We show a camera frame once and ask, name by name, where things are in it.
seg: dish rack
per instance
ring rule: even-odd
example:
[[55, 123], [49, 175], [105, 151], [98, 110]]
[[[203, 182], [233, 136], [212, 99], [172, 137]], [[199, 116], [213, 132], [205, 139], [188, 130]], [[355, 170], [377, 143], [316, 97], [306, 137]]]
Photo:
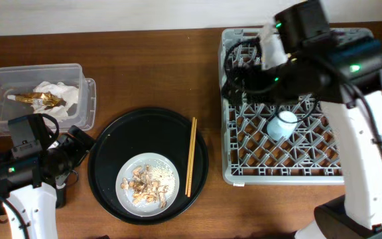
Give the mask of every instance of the dish rack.
[[[333, 29], [339, 32], [342, 43], [372, 36], [369, 29]], [[257, 36], [260, 29], [226, 29], [219, 48], [220, 87], [225, 84], [223, 71], [225, 52], [238, 40]], [[239, 46], [232, 60], [238, 64], [263, 64], [256, 57], [255, 48]], [[342, 185], [340, 154], [334, 134], [319, 104], [313, 114], [297, 124], [289, 139], [272, 140], [265, 127], [275, 107], [265, 104], [231, 106], [222, 101], [222, 171], [224, 180], [237, 187], [260, 185]], [[298, 119], [309, 112], [315, 99], [300, 98], [297, 105], [287, 105]]]

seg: white plate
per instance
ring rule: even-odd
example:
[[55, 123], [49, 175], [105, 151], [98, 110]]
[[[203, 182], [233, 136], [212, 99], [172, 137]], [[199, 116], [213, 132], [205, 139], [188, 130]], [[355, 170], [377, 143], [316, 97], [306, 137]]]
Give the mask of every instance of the white plate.
[[[123, 178], [126, 178], [128, 182], [132, 180], [132, 170], [138, 166], [144, 168], [145, 165], [150, 165], [152, 167], [166, 167], [172, 170], [173, 176], [175, 178], [175, 186], [171, 193], [166, 193], [166, 206], [160, 208], [160, 201], [147, 203], [145, 200], [142, 200], [139, 204], [133, 204], [133, 190], [125, 190], [120, 187], [123, 182]], [[134, 156], [128, 160], [120, 169], [119, 174], [116, 178], [116, 195], [119, 199], [120, 204], [128, 212], [137, 215], [137, 216], [154, 216], [164, 210], [166, 210], [175, 200], [179, 191], [179, 175], [176, 167], [170, 162], [166, 157], [159, 155], [157, 153], [142, 153]]]

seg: gold wrapper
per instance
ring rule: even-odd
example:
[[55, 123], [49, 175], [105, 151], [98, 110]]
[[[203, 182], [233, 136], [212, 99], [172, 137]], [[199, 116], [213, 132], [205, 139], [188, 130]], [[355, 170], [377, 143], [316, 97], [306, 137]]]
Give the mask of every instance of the gold wrapper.
[[40, 104], [44, 106], [56, 106], [61, 102], [62, 99], [53, 96], [50, 93], [26, 93], [19, 94], [15, 96], [16, 101], [29, 103], [29, 104]]

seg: white wall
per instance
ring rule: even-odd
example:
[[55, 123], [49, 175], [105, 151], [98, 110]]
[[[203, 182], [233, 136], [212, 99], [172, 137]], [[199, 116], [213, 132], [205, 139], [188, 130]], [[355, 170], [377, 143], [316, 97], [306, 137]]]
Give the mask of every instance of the white wall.
[[[0, 0], [0, 35], [261, 25], [301, 0]], [[382, 0], [322, 0], [331, 22], [382, 21]]]

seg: green indicator light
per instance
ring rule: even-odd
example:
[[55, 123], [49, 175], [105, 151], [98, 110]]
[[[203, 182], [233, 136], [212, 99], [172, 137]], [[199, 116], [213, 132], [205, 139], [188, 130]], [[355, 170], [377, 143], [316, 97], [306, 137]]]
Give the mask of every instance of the green indicator light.
[[360, 69], [361, 69], [360, 65], [351, 65], [350, 66], [350, 72], [357, 72]]

